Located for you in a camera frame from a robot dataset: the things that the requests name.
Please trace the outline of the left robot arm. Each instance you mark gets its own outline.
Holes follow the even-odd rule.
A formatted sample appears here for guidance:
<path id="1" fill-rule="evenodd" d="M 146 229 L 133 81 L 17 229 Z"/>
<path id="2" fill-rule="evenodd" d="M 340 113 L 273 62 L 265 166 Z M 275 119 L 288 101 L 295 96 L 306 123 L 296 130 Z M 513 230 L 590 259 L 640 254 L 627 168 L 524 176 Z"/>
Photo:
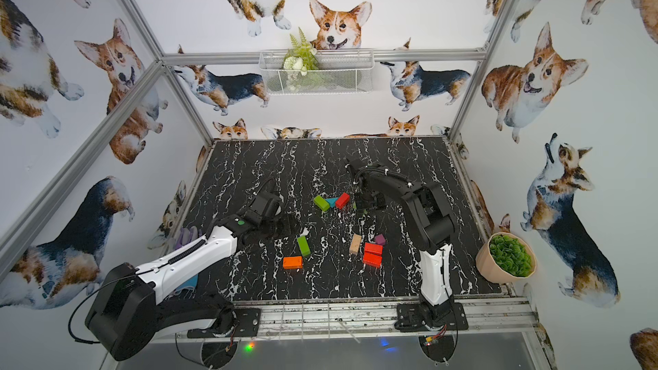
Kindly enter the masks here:
<path id="1" fill-rule="evenodd" d="M 244 208 L 215 217 L 207 232 L 169 255 L 110 270 L 90 296 L 94 302 L 84 320 L 93 335 L 89 344 L 99 344 L 116 361 L 125 361 L 152 340 L 173 333 L 233 332 L 235 307 L 224 296 L 176 299 L 173 293 L 211 265 L 264 240 L 287 207 L 283 195 L 260 191 Z"/>

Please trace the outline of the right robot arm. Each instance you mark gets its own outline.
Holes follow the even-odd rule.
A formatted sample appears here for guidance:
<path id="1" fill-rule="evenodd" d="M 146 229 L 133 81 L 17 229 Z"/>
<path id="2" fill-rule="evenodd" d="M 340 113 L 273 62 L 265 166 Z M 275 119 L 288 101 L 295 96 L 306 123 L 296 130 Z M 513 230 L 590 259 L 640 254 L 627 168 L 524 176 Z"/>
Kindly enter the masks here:
<path id="1" fill-rule="evenodd" d="M 363 199 L 389 200 L 400 206 L 407 234 L 421 256 L 422 282 L 419 303 L 414 306 L 416 315 L 403 316 L 397 329 L 402 332 L 443 325 L 454 302 L 450 255 L 457 220 L 442 187 L 438 183 L 415 182 L 383 164 L 364 164 L 360 159 L 348 159 L 345 167 Z"/>

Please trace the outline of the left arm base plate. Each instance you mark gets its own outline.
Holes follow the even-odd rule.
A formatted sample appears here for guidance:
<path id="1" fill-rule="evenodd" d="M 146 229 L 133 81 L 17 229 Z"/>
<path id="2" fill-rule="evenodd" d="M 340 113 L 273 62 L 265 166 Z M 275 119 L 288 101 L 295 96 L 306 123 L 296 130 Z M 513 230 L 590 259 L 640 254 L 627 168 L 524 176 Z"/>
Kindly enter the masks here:
<path id="1" fill-rule="evenodd" d="M 260 308 L 226 308 L 210 325 L 189 330 L 187 338 L 255 337 L 261 313 Z"/>

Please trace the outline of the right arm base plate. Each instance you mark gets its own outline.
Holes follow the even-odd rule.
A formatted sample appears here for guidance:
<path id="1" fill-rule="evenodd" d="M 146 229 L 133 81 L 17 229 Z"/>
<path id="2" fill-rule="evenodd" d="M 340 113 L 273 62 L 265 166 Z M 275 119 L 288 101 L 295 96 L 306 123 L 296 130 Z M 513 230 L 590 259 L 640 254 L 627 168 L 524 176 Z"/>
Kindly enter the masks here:
<path id="1" fill-rule="evenodd" d="M 396 308 L 394 329 L 399 332 L 429 332 L 440 330 L 465 331 L 469 323 L 461 303 L 444 303 L 432 307 L 428 303 L 404 303 Z"/>

